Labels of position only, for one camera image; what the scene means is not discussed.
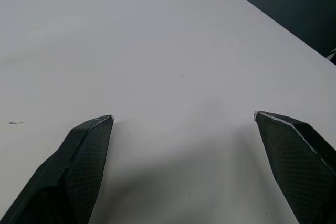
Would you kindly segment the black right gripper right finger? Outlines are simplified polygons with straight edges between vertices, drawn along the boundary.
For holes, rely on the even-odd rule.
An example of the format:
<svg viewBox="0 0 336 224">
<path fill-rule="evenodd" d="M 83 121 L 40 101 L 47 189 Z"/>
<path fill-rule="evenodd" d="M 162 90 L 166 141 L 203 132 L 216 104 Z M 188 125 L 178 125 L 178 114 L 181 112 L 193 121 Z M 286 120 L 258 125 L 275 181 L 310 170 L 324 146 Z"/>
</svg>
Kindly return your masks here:
<svg viewBox="0 0 336 224">
<path fill-rule="evenodd" d="M 298 222 L 335 223 L 335 149 L 305 122 L 265 111 L 256 111 L 254 120 Z"/>
</svg>

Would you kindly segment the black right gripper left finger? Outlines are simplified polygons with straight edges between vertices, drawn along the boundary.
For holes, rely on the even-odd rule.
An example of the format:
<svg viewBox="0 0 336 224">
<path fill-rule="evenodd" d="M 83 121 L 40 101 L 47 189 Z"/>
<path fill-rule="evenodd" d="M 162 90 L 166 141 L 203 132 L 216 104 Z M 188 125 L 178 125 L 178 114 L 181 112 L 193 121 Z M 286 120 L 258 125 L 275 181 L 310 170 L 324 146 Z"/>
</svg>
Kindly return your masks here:
<svg viewBox="0 0 336 224">
<path fill-rule="evenodd" d="M 113 115 L 70 130 L 33 173 L 1 223 L 88 223 L 101 187 Z"/>
</svg>

